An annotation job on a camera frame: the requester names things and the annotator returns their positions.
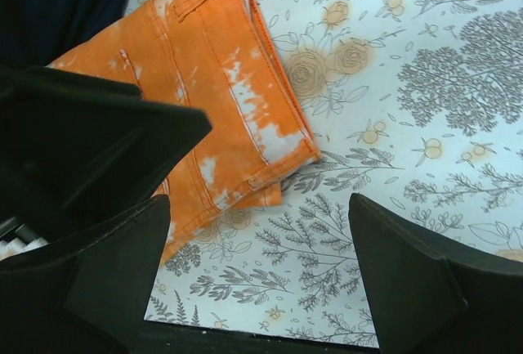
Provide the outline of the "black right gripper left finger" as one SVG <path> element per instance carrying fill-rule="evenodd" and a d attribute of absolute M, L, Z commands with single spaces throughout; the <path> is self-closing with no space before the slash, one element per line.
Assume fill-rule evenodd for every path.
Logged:
<path fill-rule="evenodd" d="M 1 262 L 3 353 L 133 350 L 170 225 L 156 195 L 128 211 Z"/>

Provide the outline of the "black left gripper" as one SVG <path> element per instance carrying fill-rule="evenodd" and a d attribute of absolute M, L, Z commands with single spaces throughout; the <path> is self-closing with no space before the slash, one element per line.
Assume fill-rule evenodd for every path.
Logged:
<path fill-rule="evenodd" d="M 1 68 L 1 219 L 53 242 L 150 198 L 211 131 L 131 83 Z"/>

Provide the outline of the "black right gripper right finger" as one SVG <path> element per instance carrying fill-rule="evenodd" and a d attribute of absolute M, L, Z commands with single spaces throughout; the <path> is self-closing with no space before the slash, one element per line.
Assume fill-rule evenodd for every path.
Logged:
<path fill-rule="evenodd" d="M 520 353 L 522 264 L 354 193 L 348 220 L 382 353 Z"/>

